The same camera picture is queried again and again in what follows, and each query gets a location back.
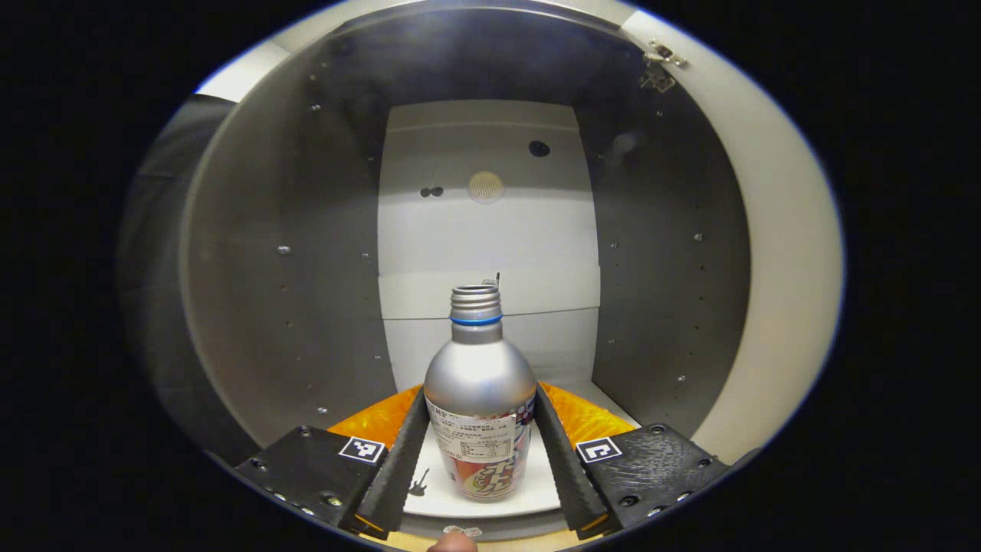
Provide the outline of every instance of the silver bottle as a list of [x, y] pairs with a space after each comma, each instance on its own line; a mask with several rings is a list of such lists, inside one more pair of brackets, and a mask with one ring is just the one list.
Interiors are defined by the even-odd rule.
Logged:
[[423, 385], [446, 469], [473, 498], [514, 491], [531, 440], [535, 376], [504, 339], [501, 316], [496, 285], [455, 288], [452, 339], [433, 357]]

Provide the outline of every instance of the door hinge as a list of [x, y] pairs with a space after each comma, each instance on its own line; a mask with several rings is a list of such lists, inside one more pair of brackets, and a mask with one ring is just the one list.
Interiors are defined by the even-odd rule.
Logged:
[[656, 38], [652, 39], [649, 44], [654, 51], [644, 54], [645, 68], [641, 74], [641, 88], [654, 88], [658, 92], [664, 92], [675, 85], [675, 80], [661, 66], [670, 63], [684, 68], [688, 65], [688, 60], [657, 41]]

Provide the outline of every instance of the metal screw hole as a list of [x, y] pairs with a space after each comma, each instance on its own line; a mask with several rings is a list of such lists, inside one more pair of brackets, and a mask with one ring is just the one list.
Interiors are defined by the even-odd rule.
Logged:
[[331, 493], [323, 493], [320, 495], [320, 500], [328, 506], [340, 506], [343, 502], [340, 501], [335, 495]]

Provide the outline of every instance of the metal bracket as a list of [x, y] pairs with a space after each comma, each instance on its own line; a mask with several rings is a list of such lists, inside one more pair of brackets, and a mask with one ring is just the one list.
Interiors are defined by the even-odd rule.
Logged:
[[684, 68], [688, 65], [688, 60], [657, 41], [656, 38], [652, 39], [648, 44], [650, 44], [650, 47], [654, 51], [644, 54], [645, 69], [641, 74], [641, 88], [654, 88], [658, 92], [664, 92], [675, 85], [675, 80], [661, 66], [670, 63]]
[[[614, 527], [638, 524], [698, 493], [729, 467], [663, 423], [578, 447]], [[590, 450], [599, 454], [590, 454]]]
[[[361, 441], [304, 425], [235, 471], [297, 513], [351, 530], [357, 506], [387, 454], [384, 445]], [[358, 459], [359, 450], [371, 454]]]

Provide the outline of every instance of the bottle neck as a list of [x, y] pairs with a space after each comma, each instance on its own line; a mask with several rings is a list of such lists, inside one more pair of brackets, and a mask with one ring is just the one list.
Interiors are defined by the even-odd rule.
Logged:
[[486, 326], [451, 325], [453, 341], [463, 345], [482, 345], [504, 339], [504, 326], [500, 321]]

